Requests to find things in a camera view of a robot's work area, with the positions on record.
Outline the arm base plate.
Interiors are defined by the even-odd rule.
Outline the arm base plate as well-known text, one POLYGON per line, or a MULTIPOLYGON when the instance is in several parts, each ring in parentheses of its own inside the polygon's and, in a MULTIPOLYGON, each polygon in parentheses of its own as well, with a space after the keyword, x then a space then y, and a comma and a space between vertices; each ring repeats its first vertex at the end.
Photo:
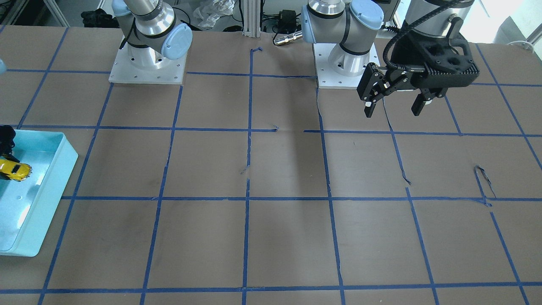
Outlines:
POLYGON ((356 89, 369 63, 380 65, 373 43, 364 55, 352 55, 337 43, 313 45, 319 89, 356 89))
POLYGON ((163 57, 150 47, 126 43, 118 50, 108 80, 124 84, 182 85, 187 55, 176 60, 163 57))

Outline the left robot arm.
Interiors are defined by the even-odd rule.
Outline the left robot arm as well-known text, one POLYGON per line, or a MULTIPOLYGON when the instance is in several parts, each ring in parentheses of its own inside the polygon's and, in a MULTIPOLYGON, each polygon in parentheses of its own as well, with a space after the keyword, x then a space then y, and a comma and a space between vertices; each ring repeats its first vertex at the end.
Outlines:
POLYGON ((372 0, 310 0, 301 13, 303 39, 333 43, 329 63, 348 77, 360 76, 357 93, 370 118, 379 100, 396 91, 420 93, 418 116, 449 88, 467 87, 480 75, 468 41, 460 33, 472 0, 413 0, 401 28, 382 52, 384 66, 369 58, 384 12, 372 0))

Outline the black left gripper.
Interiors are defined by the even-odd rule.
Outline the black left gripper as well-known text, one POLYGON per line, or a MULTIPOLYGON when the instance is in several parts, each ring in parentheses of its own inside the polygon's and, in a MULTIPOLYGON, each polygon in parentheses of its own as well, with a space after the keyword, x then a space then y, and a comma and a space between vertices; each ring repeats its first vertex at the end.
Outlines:
POLYGON ((433 99, 443 98, 447 88, 467 87, 474 82, 480 70, 467 40, 459 33, 462 24, 463 19, 456 16, 444 37, 429 37, 415 30, 401 37, 393 47, 392 63, 407 67, 406 71, 368 63, 357 87, 365 116, 371 118, 379 100, 405 89, 408 82, 411 89, 420 89, 412 105, 414 116, 419 116, 433 99))

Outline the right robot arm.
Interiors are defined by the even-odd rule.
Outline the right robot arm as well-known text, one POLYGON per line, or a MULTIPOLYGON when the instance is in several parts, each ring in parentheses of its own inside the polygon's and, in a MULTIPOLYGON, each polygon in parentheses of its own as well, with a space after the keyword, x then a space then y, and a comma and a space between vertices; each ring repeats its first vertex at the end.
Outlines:
POLYGON ((1 128, 97 129, 119 157, 165 158, 192 31, 161 0, 115 0, 120 29, 7 26, 1 34, 1 128))

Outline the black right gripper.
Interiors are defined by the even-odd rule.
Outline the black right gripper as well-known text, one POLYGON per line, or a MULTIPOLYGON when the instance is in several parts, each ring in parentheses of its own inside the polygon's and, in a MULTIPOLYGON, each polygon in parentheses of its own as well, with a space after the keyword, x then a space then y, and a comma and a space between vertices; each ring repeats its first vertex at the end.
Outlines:
POLYGON ((15 147, 14 138, 16 136, 15 130, 11 125, 0 126, 0 154, 6 160, 19 163, 12 154, 12 149, 15 147))

